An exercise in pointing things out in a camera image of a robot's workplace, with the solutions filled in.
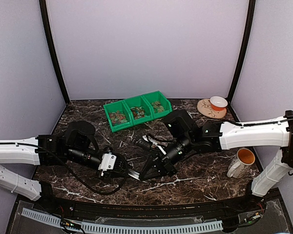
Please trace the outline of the clear round plastic lid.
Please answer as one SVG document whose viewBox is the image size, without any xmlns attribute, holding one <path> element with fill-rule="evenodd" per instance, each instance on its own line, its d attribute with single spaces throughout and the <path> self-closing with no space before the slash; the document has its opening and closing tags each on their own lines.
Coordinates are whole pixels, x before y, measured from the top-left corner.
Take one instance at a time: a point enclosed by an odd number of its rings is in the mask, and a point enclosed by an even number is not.
<svg viewBox="0 0 293 234">
<path fill-rule="evenodd" d="M 135 171 L 133 169 L 129 169 L 128 170 L 128 175 L 130 177 L 132 177 L 133 179 L 136 179 L 136 180 L 140 181 L 140 173 L 139 172 L 137 172 L 137 171 Z"/>
</svg>

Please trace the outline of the green bin with star candies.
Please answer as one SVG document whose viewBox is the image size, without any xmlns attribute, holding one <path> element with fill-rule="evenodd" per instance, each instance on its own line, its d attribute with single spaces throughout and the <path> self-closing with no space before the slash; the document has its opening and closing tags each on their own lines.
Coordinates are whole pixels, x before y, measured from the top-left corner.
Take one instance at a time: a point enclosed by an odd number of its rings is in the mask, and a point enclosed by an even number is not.
<svg viewBox="0 0 293 234">
<path fill-rule="evenodd" d="M 133 126 L 129 108 L 123 100 L 104 105 L 104 110 L 113 133 Z"/>
</svg>

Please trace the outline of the green bin with lollipops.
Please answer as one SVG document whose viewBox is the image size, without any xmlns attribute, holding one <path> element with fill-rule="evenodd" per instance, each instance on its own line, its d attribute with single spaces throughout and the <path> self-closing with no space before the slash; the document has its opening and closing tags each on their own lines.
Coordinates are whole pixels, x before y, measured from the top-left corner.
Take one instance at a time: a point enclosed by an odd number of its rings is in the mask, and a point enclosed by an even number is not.
<svg viewBox="0 0 293 234">
<path fill-rule="evenodd" d="M 151 108 L 142 96 L 127 98 L 124 100 L 132 116 L 133 125 L 143 124 L 153 120 Z"/>
</svg>

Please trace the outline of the green bin with popsicle candies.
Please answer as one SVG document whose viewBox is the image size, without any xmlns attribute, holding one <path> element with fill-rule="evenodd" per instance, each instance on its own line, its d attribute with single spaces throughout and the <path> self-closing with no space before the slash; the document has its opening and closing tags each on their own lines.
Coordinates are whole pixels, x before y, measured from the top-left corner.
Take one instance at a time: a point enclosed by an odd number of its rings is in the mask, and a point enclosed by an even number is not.
<svg viewBox="0 0 293 234">
<path fill-rule="evenodd" d="M 172 112 L 170 101 L 160 92 L 155 91 L 142 95 L 149 106 L 154 119 L 162 118 Z"/>
</svg>

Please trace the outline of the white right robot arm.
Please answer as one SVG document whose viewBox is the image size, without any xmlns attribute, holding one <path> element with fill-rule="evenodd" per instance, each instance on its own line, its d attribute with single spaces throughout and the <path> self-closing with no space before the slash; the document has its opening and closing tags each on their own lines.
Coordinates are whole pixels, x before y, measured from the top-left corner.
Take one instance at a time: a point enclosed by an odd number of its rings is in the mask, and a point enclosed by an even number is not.
<svg viewBox="0 0 293 234">
<path fill-rule="evenodd" d="M 240 199 L 239 207 L 249 212 L 258 204 L 276 183 L 293 170 L 293 111 L 271 120 L 256 122 L 209 121 L 199 127 L 186 110 L 175 110 L 163 118 L 163 123 L 174 137 L 167 147 L 151 150 L 146 140 L 137 142 L 150 151 L 140 181 L 173 176 L 174 165 L 187 153 L 199 154 L 220 152 L 233 148 L 252 146 L 278 146 L 276 156 L 251 182 L 250 193 Z"/>
</svg>

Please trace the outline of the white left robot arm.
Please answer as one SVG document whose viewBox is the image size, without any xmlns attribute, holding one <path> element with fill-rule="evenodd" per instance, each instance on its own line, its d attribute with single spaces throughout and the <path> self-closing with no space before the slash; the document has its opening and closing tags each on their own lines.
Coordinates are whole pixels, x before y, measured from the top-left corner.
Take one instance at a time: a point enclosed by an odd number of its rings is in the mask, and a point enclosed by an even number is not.
<svg viewBox="0 0 293 234">
<path fill-rule="evenodd" d="M 49 213 L 59 209 L 52 186 L 20 176 L 3 167 L 3 164 L 30 164 L 35 166 L 67 166 L 71 161 L 97 171 L 98 178 L 121 178 L 118 187 L 111 192 L 92 191 L 99 195 L 111 195 L 120 190 L 128 176 L 126 159 L 107 147 L 100 150 L 95 139 L 95 127 L 84 120 L 68 124 L 61 135 L 39 135 L 19 140 L 0 140 L 0 186 L 12 193 L 40 202 Z"/>
</svg>

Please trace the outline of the white mug orange inside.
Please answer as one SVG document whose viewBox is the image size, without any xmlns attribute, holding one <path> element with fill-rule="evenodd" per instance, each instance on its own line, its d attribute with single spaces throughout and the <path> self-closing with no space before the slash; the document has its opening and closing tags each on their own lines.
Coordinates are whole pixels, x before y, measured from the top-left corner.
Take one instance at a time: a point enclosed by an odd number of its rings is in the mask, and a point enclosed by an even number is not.
<svg viewBox="0 0 293 234">
<path fill-rule="evenodd" d="M 254 163 L 255 155 L 251 150 L 239 149 L 228 167 L 227 177 L 242 178 Z"/>
</svg>

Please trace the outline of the orange and white bowl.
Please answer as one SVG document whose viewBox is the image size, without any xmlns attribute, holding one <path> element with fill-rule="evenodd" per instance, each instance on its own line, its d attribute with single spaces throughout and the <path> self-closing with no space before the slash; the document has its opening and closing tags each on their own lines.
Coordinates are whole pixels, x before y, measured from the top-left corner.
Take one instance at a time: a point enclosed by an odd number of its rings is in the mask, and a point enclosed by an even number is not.
<svg viewBox="0 0 293 234">
<path fill-rule="evenodd" d="M 227 108 L 228 102 L 225 98 L 213 96 L 209 99 L 211 108 L 215 111 L 224 111 Z"/>
</svg>

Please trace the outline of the left black frame post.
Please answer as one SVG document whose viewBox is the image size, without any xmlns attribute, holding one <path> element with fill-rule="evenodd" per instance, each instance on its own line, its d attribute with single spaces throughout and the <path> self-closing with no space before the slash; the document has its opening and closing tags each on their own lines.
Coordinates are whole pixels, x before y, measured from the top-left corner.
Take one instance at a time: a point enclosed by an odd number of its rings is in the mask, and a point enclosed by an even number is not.
<svg viewBox="0 0 293 234">
<path fill-rule="evenodd" d="M 59 60 L 58 60 L 58 56 L 57 56 L 57 52 L 56 52 L 56 48 L 55 48 L 55 44 L 53 40 L 51 24 L 50 24 L 48 9 L 47 9 L 47 1 L 39 0 L 39 6 L 40 6 L 41 18 L 42 18 L 42 23 L 44 28 L 44 34 L 45 34 L 51 62 L 53 65 L 53 69 L 56 75 L 57 83 L 59 85 L 64 102 L 66 105 L 68 105 L 70 103 L 70 98 L 64 83 L 63 75 L 61 72 L 61 68 L 60 68 L 60 64 L 59 64 Z"/>
</svg>

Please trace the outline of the black frame post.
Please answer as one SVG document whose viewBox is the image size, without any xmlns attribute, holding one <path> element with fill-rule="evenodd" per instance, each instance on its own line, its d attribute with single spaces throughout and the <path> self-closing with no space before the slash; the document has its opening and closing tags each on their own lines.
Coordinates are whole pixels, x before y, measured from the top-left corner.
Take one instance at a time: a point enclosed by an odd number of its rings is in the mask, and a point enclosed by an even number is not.
<svg viewBox="0 0 293 234">
<path fill-rule="evenodd" d="M 255 13 L 255 6 L 256 6 L 256 0 L 249 0 L 248 4 L 248 10 L 247 10 L 247 16 L 246 16 L 246 22 L 245 22 L 245 28 L 244 28 L 244 33 L 242 37 L 242 42 L 241 42 L 241 47 L 240 47 L 240 52 L 236 64 L 236 68 L 233 74 L 232 82 L 230 85 L 229 93 L 227 96 L 227 101 L 229 104 L 232 103 L 234 94 L 236 92 L 238 82 L 241 76 L 243 64 L 245 61 L 245 56 L 247 53 L 247 48 L 249 44 L 249 39 L 251 35 L 251 29 L 252 29 L 252 24 L 253 24 L 253 17 Z"/>
<path fill-rule="evenodd" d="M 64 102 L 66 105 L 68 105 L 70 103 L 70 98 L 64 83 L 63 75 L 61 72 L 61 68 L 60 68 L 60 64 L 59 64 L 59 60 L 58 60 L 58 56 L 57 56 L 57 52 L 56 52 L 56 48 L 55 48 L 55 44 L 53 40 L 51 24 L 50 24 L 48 9 L 47 9 L 47 1 L 39 0 L 39 6 L 40 6 L 41 18 L 42 18 L 42 23 L 44 28 L 44 34 L 45 34 L 51 62 L 53 65 L 53 69 L 56 75 L 57 83 L 59 85 Z"/>
</svg>

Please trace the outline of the right black frame post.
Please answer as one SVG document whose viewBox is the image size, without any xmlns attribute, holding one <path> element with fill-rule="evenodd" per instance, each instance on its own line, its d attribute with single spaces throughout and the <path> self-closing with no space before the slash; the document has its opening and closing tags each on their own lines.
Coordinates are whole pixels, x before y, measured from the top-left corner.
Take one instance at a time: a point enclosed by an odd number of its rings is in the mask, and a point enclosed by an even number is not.
<svg viewBox="0 0 293 234">
<path fill-rule="evenodd" d="M 240 47 L 240 52 L 236 64 L 236 68 L 233 74 L 232 82 L 230 85 L 229 93 L 227 96 L 227 101 L 229 104 L 232 103 L 234 94 L 236 92 L 238 82 L 241 76 L 243 64 L 245 61 L 245 56 L 247 53 L 247 48 L 249 44 L 249 39 L 251 35 L 251 29 L 252 29 L 252 24 L 253 24 L 253 17 L 255 13 L 255 6 L 256 6 L 256 0 L 249 0 L 248 4 L 248 10 L 247 10 L 247 16 L 246 16 L 246 22 L 245 22 L 245 28 L 244 28 L 244 33 L 242 37 L 242 42 L 241 42 L 241 47 Z"/>
</svg>

